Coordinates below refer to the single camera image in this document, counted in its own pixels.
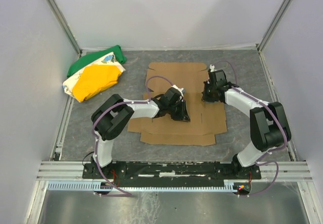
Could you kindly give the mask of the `brown cardboard box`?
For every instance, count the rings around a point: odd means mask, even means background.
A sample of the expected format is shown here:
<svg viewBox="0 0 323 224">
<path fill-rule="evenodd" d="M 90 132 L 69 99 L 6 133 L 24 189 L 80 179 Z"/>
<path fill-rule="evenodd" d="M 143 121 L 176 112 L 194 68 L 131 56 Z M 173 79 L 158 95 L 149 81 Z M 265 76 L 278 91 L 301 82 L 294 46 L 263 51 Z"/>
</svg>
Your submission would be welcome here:
<svg viewBox="0 0 323 224">
<path fill-rule="evenodd" d="M 175 118 L 136 118 L 128 124 L 128 132 L 139 133 L 141 142 L 151 145 L 208 146 L 216 143 L 216 135 L 227 132 L 226 111 L 221 102 L 204 102 L 202 92 L 208 79 L 204 63 L 153 62 L 146 78 L 151 96 L 161 99 L 172 85 L 184 88 L 184 99 L 176 99 Z"/>
</svg>

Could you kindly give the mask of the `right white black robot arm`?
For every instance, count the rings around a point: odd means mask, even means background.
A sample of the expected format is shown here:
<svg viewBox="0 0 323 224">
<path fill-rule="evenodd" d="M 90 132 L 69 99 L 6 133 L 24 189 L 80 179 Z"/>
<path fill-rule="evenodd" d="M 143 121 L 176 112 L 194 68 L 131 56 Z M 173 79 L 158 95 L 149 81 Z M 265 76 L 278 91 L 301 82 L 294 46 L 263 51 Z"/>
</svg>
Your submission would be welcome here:
<svg viewBox="0 0 323 224">
<path fill-rule="evenodd" d="M 274 151 L 282 150 L 291 140 L 291 130 L 284 107 L 279 102 L 267 102 L 246 93 L 229 82 L 223 70 L 208 69 L 202 100 L 222 102 L 249 117 L 250 143 L 235 154 L 231 163 L 216 163 L 218 172 L 226 177 L 244 178 Z"/>
</svg>

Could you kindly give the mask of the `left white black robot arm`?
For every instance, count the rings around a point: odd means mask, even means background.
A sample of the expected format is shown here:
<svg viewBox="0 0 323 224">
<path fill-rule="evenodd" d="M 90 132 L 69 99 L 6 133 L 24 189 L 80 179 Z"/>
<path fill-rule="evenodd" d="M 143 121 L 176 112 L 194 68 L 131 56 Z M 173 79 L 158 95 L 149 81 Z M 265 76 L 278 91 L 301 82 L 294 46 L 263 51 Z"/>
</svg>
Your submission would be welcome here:
<svg viewBox="0 0 323 224">
<path fill-rule="evenodd" d="M 95 136 L 93 160 L 99 167 L 112 162 L 112 148 L 131 119 L 160 118 L 170 115 L 174 121 L 190 122 L 184 99 L 185 89 L 171 86 L 166 93 L 147 100 L 128 100 L 112 95 L 92 115 L 92 133 Z"/>
</svg>

